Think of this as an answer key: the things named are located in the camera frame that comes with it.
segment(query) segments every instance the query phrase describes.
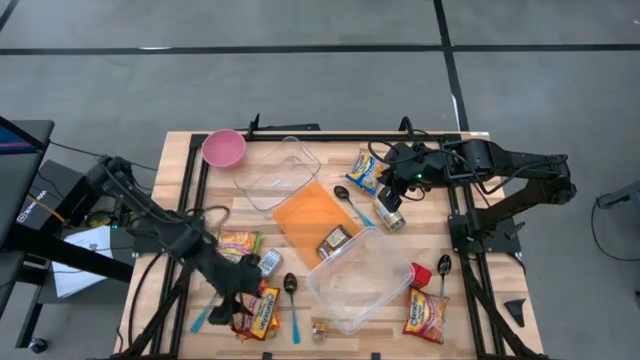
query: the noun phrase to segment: black spoon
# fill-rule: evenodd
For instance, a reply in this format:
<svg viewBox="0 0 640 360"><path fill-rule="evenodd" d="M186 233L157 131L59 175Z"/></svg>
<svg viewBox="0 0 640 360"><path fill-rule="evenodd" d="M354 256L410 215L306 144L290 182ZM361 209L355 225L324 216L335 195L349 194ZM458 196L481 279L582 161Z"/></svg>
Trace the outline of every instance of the black spoon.
<svg viewBox="0 0 640 360"><path fill-rule="evenodd" d="M440 297L444 297L444 277L451 272L451 257L442 255L438 261L438 274L442 277L442 285L440 285Z"/></svg>
<svg viewBox="0 0 640 360"><path fill-rule="evenodd" d="M353 211L355 211L356 214L358 214L362 222L364 222L365 226L375 227L375 225L371 222L371 220L369 220L363 213L360 212L360 210L358 210L355 207L355 205L353 205L353 203L351 202L351 199L349 199L349 190L347 190L347 188L345 188L344 186L336 185L333 188L333 193L336 194L338 198L347 200L349 204L351 204Z"/></svg>
<svg viewBox="0 0 640 360"><path fill-rule="evenodd" d="M298 290L298 279L293 273L287 273L284 276L284 291L291 297L291 313L293 314L293 343L300 344L300 331L298 330L298 321L296 320L296 307L293 305L293 293Z"/></svg>

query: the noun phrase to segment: computer monitor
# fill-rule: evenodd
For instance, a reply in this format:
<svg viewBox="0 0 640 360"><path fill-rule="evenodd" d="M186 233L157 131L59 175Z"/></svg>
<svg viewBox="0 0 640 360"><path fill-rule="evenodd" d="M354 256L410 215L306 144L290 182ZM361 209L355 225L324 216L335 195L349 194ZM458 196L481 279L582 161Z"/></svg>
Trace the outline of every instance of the computer monitor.
<svg viewBox="0 0 640 360"><path fill-rule="evenodd" d="M0 155L31 154L45 150L45 144L0 116Z"/></svg>

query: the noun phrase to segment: transparent plastic tub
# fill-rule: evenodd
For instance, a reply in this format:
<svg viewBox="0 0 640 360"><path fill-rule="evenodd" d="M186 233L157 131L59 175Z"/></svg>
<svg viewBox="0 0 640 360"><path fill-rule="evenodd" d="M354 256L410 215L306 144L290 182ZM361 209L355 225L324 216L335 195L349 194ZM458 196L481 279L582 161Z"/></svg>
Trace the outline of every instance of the transparent plastic tub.
<svg viewBox="0 0 640 360"><path fill-rule="evenodd" d="M335 327L351 335L413 281L409 260L377 228L365 228L307 276Z"/></svg>
<svg viewBox="0 0 640 360"><path fill-rule="evenodd" d="M260 160L245 163L233 181L253 207L266 211L282 204L320 171L320 160L297 138L287 136Z"/></svg>

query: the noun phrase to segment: wooden table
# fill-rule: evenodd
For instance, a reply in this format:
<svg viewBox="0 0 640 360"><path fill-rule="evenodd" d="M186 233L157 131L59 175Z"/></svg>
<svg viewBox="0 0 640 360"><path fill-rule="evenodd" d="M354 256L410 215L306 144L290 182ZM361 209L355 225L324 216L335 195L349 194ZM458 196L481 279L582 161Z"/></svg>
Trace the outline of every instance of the wooden table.
<svg viewBox="0 0 640 360"><path fill-rule="evenodd" d="M153 199L167 209L175 209L178 204L181 183L185 171L191 132L170 132L167 135L160 166L153 190ZM474 133L461 133L463 139L471 138ZM266 151L277 146L274 142L249 142L245 166L257 163ZM367 152L366 142L306 142L305 145L320 160L322 168L317 180L332 193L335 185L341 184L351 190L352 199L369 219L374 221L379 229L388 233L381 220L374 213L371 206L372 197L357 191L345 179L354 160L360 152ZM375 150L385 153L384 145L375 146ZM191 191L190 203L195 197L195 183L199 173L200 155L198 154ZM472 359L475 358L473 336L469 320L465 291L460 271L460 263L451 249L451 240L447 227L447 216L450 204L444 189L434 189L427 193L420 202L405 201L401 212L407 219L407 225L397 234L389 234L393 244L398 246L406 256L414 262L436 272L436 264L443 254L450 254L453 258L453 269L446 279L446 295L450 297L446 310L445 342L436 345L418 337L403 335L402 328L407 317L407 291L403 292L388 305L383 307L375 318L369 321L362 330L352 336L346 336L333 329L323 344L316 344L311 338L311 327L315 320L329 320L326 311L316 302L305 286L305 276L310 269L298 259L294 249L289 247L285 236L278 225L268 214L255 210L243 196L233 182L232 174L211 168L207 178L207 188L203 207L213 204L224 204L232 209L232 215L225 226L240 227L247 230L260 231L264 234L261 254L274 248L283 255L283 265L269 281L273 286L282 286L284 274L293 272L298 277L299 290L296 293L296 309L298 325L301 331L302 343L294 345L291 341L291 308L288 297L279 299L278 311L282 327L274 339L265 342L247 341L241 343L225 326L212 326L205 322L197 334L189 332L191 324L208 304L214 295L214 289L204 280L202 275L193 275L187 303L182 343L179 357L182 359L212 359L212 358L260 358L263 352L273 353L275 359L281 358L371 358L371 353L379 352L384 359L411 358L445 358ZM498 182L494 179L488 185ZM476 204L482 207L482 199L475 194ZM499 201L504 194L496 192L489 197L491 203ZM464 199L460 192L459 199ZM346 205L341 203L347 214L361 224L357 215ZM127 338L128 315L133 292L140 276L147 267L152 256L145 255L138 258L135 264L130 291L120 325L120 331ZM152 268L148 278L142 286L134 317L134 338L142 331L147 321L158 306L164 275L166 256L163 256ZM511 328L520 336L524 343L536 352L542 352L542 345L536 326L531 300L522 268L512 259L503 254L487 255L495 300L499 311L510 324ZM436 275L430 284L423 289L427 293L438 294L440 278ZM527 298L524 303L524 318L526 326L518 327L502 305L505 301ZM493 352L491 333L486 314L480 307L483 323L484 339L488 352ZM171 334L173 332L173 313L167 317L164 328L161 352L168 352Z"/></svg>

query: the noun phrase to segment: floor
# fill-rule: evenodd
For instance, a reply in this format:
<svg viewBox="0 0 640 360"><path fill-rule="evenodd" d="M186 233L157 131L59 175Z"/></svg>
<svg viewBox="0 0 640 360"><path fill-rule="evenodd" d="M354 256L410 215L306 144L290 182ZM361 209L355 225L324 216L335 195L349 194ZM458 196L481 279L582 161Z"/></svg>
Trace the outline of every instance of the floor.
<svg viewBox="0 0 640 360"><path fill-rule="evenodd" d="M448 34L438 26L444 18L434 4L441 3ZM53 119L55 141L94 152L154 165L167 131L245 127L259 112L264 124L325 130L389 130L407 115L424 130L488 131L507 149L568 154L576 198L520 217L545 351L563 359L640 352L633 296L640 264L605 257L589 227L596 196L640 179L633 160L640 151L640 2L0 0L0 13L5 8L0 114ZM449 61L429 47L441 35L453 45ZM427 50L213 54L221 46L304 44ZM166 47L186 50L151 55ZM68 55L51 50L60 48ZM132 55L136 48L149 53ZM59 148L48 156L81 171L93 161ZM152 183L153 174L137 176ZM637 214L629 204L596 213L606 249L640 257ZM46 306L36 334L51 348L41 356L13 349L32 292L29 285L14 291L0 322L0 357L111 353L124 287L100 304L80 298Z"/></svg>

